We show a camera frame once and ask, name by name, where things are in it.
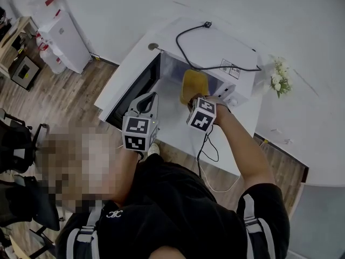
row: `white cable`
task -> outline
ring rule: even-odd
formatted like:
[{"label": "white cable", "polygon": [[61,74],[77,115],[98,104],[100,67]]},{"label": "white cable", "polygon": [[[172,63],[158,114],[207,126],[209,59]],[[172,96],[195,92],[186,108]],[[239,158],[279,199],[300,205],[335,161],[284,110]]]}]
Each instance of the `white cable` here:
[{"label": "white cable", "polygon": [[[192,137],[191,137],[191,134],[190,134],[190,130],[188,130],[188,134],[189,134],[189,140],[190,140],[191,145],[192,145],[192,149],[193,149],[195,161],[198,162],[197,157],[196,157],[196,152],[195,152],[194,143],[193,143],[193,140],[192,140]],[[210,189],[211,189],[212,191],[214,191],[214,192],[216,192],[216,193],[225,193],[225,192],[230,191],[230,189],[236,184],[236,182],[237,182],[237,181],[240,179],[240,177],[241,177],[241,176],[239,176],[239,177],[237,178],[237,180],[230,186],[230,188],[229,188],[228,190],[225,190],[225,191],[217,191],[217,190],[214,190],[214,189],[212,188],[212,186],[210,185],[209,180],[208,180],[208,178],[207,178],[207,176],[206,176],[206,173],[205,173],[204,169],[201,167],[201,165],[200,165],[200,169],[201,169],[201,171],[203,171],[203,173],[204,173],[204,176],[205,176],[205,178],[206,178],[206,182],[207,182],[208,186],[210,187]]]}]

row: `backpack strap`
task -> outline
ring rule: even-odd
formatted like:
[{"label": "backpack strap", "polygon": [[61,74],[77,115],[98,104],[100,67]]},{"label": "backpack strap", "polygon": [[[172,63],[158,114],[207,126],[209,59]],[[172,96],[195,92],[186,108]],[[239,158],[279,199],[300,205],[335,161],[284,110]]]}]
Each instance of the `backpack strap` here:
[{"label": "backpack strap", "polygon": [[96,201],[96,206],[92,209],[90,216],[88,217],[86,226],[82,226],[81,229],[74,228],[68,236],[67,239],[67,249],[66,258],[74,259],[78,257],[78,254],[74,254],[75,246],[79,243],[84,243],[83,245],[88,249],[88,253],[91,254],[92,259],[99,259],[98,251],[98,235],[96,229],[96,223],[101,217],[102,212],[102,201]]},{"label": "backpack strap", "polygon": [[245,196],[243,196],[243,199],[245,201],[243,219],[247,232],[247,259],[254,259],[254,251],[250,234],[257,232],[264,233],[270,259],[275,259],[274,241],[269,225],[264,219],[255,217],[254,199],[250,196],[250,194],[246,194]]}]

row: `white logo on shirt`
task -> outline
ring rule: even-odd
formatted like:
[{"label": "white logo on shirt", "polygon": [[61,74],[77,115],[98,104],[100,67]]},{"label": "white logo on shirt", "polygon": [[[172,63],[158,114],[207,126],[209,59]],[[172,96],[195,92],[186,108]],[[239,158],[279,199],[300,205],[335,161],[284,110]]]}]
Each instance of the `white logo on shirt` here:
[{"label": "white logo on shirt", "polygon": [[121,217],[121,215],[119,215],[119,213],[123,212],[122,210],[120,211],[112,211],[112,212],[109,212],[107,217],[108,218],[115,218],[115,217]]}]

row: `black chair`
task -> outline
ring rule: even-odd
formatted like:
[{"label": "black chair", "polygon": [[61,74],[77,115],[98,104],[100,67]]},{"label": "black chair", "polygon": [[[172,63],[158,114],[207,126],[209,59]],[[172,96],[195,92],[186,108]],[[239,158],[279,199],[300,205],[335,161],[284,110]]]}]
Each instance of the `black chair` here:
[{"label": "black chair", "polygon": [[60,230],[60,219],[54,200],[49,199],[47,187],[34,176],[14,177],[14,182],[0,180],[0,227],[35,220],[42,227],[37,231],[30,229],[29,234],[42,244],[42,248],[30,255],[30,258],[36,258],[46,251],[55,256],[54,243],[43,234],[46,228]]},{"label": "black chair", "polygon": [[[5,118],[11,119],[10,126],[3,122]],[[24,121],[0,108],[0,173],[7,170],[19,173],[27,171],[35,160],[36,142],[41,127],[47,128],[47,124],[39,124],[31,139],[32,127],[26,126]]]}]

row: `label sticker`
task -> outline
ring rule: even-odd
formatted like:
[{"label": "label sticker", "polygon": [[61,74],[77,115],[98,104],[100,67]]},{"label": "label sticker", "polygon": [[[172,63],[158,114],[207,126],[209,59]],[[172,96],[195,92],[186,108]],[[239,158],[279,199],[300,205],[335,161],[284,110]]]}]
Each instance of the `label sticker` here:
[{"label": "label sticker", "polygon": [[[237,67],[235,64],[232,64],[230,61],[228,61],[226,59],[222,59],[222,63],[220,65],[221,66],[235,66],[235,67]],[[229,75],[233,76],[235,79],[239,79],[239,75],[240,75],[240,72],[241,72],[240,69],[224,67],[224,68],[221,68],[221,70],[223,72],[225,72],[226,74],[229,74]]]}]

